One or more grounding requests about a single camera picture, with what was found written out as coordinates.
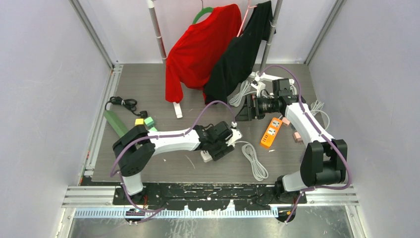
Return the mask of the white power strip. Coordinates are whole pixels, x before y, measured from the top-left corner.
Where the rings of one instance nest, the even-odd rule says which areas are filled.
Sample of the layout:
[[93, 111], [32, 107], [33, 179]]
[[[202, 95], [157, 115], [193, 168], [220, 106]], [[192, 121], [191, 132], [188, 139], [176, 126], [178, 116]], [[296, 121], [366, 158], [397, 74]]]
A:
[[201, 151], [200, 155], [205, 163], [212, 161], [212, 156], [208, 151]]

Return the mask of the pink plug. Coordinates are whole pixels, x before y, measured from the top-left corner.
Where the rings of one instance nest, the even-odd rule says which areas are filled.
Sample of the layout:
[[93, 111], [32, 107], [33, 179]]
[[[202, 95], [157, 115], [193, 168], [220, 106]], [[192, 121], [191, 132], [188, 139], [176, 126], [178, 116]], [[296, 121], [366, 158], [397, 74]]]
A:
[[300, 143], [300, 142], [303, 141], [302, 137], [300, 136], [300, 134], [298, 132], [293, 133], [293, 138], [294, 138], [296, 143]]
[[290, 121], [287, 118], [282, 118], [282, 122], [285, 126], [289, 126], [290, 125]]

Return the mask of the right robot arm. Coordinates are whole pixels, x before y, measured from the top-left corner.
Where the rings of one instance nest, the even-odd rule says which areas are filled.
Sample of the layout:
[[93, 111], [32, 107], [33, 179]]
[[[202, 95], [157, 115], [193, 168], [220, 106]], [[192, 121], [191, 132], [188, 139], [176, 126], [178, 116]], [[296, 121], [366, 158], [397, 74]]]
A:
[[255, 76], [248, 86], [255, 92], [246, 95], [244, 104], [236, 115], [236, 121], [263, 119], [266, 114], [280, 113], [299, 133], [306, 145], [297, 172], [278, 177], [275, 197], [286, 204], [296, 192], [313, 191], [316, 188], [346, 189], [351, 184], [347, 164], [347, 143], [335, 139], [315, 119], [301, 94], [295, 94], [288, 78], [272, 81], [272, 94], [262, 95], [264, 78]]

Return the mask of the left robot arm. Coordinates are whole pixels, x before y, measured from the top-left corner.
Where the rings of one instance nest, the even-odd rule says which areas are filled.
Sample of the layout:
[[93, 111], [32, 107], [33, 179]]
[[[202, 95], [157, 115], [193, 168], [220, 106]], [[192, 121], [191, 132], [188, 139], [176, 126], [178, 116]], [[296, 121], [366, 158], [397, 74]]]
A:
[[195, 125], [178, 131], [148, 131], [137, 125], [113, 146], [115, 166], [119, 167], [125, 185], [125, 198], [133, 205], [144, 200], [141, 171], [152, 156], [174, 151], [199, 151], [206, 163], [217, 161], [234, 150], [234, 143], [242, 138], [236, 123], [222, 121], [207, 127]]

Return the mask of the yellow plug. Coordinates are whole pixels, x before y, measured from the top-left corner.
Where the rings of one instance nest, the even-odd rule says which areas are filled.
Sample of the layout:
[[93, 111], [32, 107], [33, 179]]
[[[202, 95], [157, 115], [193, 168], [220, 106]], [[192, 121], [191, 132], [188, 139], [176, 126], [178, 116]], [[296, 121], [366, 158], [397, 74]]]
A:
[[137, 125], [144, 125], [144, 119], [142, 119], [142, 118], [135, 119], [134, 125], [135, 126], [137, 126]]

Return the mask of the orange power strip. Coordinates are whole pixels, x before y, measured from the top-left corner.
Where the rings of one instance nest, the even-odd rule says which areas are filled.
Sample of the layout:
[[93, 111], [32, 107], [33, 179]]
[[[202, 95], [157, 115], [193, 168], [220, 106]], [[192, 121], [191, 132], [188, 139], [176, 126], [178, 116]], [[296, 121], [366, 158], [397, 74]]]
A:
[[283, 121], [280, 118], [272, 118], [267, 129], [265, 130], [264, 135], [262, 136], [260, 140], [260, 146], [267, 149], [270, 148], [282, 124], [283, 124]]

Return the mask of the green power strip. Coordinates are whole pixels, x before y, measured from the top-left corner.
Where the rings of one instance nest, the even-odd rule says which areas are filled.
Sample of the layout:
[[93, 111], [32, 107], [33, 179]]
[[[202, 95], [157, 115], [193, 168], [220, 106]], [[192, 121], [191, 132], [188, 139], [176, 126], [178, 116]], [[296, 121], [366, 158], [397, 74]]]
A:
[[115, 133], [121, 138], [123, 137], [127, 132], [128, 128], [126, 125], [122, 122], [122, 120], [116, 115], [115, 112], [110, 110], [104, 111], [104, 117], [108, 124], [113, 128]]

